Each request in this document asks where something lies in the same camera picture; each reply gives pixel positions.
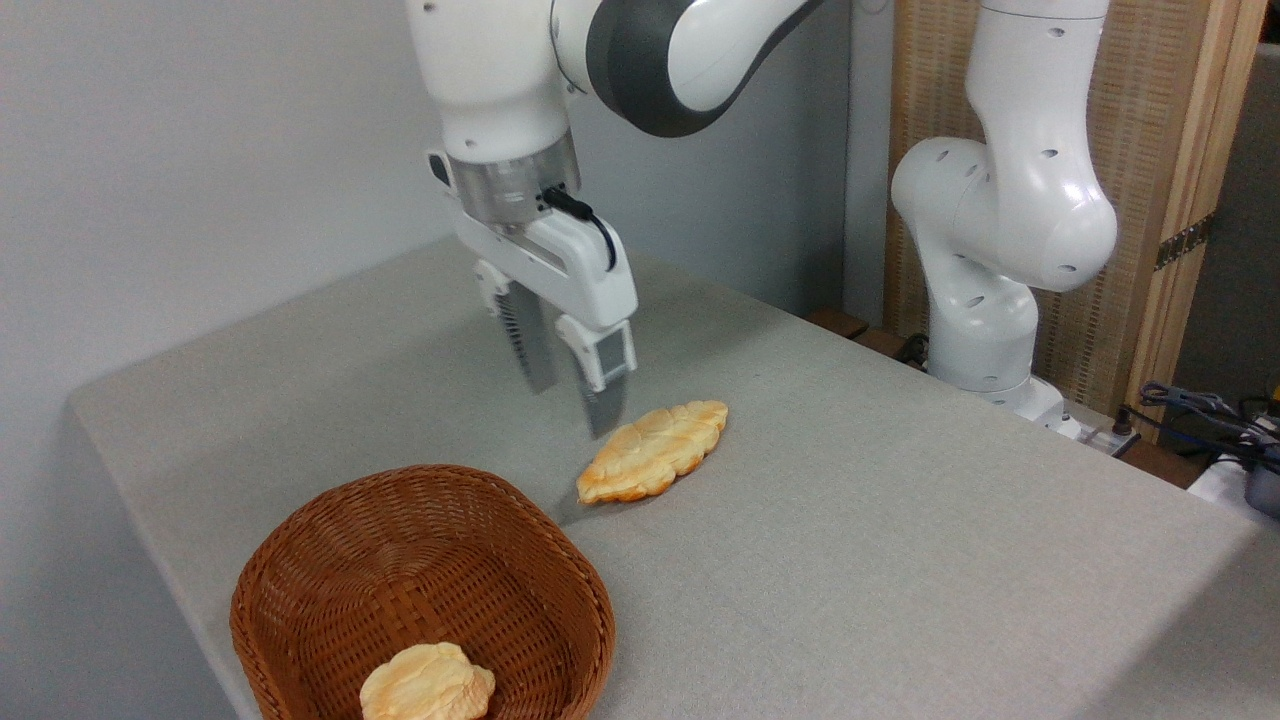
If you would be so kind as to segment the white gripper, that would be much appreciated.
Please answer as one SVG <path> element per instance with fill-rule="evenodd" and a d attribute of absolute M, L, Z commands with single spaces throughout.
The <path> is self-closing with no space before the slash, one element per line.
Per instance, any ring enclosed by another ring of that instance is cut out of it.
<path fill-rule="evenodd" d="M 556 332 L 573 355 L 591 436 L 611 433 L 637 369 L 627 322 L 637 296 L 618 236 L 541 200 L 552 187 L 579 190 L 575 152 L 467 163 L 431 150 L 428 163 L 456 200 L 456 233 L 480 258 L 474 274 L 483 301 L 530 389 L 539 395 L 557 382 L 543 299 L 564 314 Z"/>

